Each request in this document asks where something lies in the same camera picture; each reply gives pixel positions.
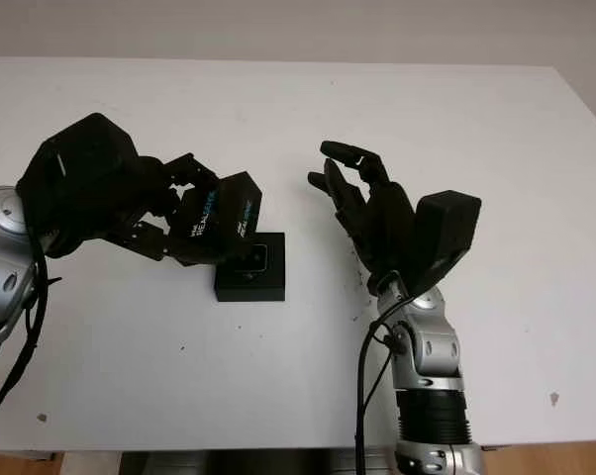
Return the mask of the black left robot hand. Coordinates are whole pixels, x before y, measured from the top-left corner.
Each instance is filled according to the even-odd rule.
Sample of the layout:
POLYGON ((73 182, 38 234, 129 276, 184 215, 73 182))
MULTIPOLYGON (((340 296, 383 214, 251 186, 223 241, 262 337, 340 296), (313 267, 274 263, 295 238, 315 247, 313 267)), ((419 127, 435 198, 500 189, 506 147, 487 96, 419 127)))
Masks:
POLYGON ((58 202, 46 256, 65 257, 102 239, 183 266, 225 261, 231 252, 210 234, 205 209, 218 197, 219 177, 191 153, 167 163, 151 156, 138 161, 139 169, 107 173, 58 202))

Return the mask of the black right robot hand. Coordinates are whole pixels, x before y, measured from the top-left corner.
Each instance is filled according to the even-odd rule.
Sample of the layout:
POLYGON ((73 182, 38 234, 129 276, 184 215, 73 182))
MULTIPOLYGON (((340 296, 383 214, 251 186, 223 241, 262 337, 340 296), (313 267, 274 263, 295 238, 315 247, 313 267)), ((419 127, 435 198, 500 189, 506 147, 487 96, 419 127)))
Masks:
POLYGON ((326 157, 324 170, 309 172, 308 182, 332 199, 336 218, 369 272, 368 292, 377 296, 379 282, 403 269, 413 207, 377 153, 334 141, 323 141, 320 152, 326 157))

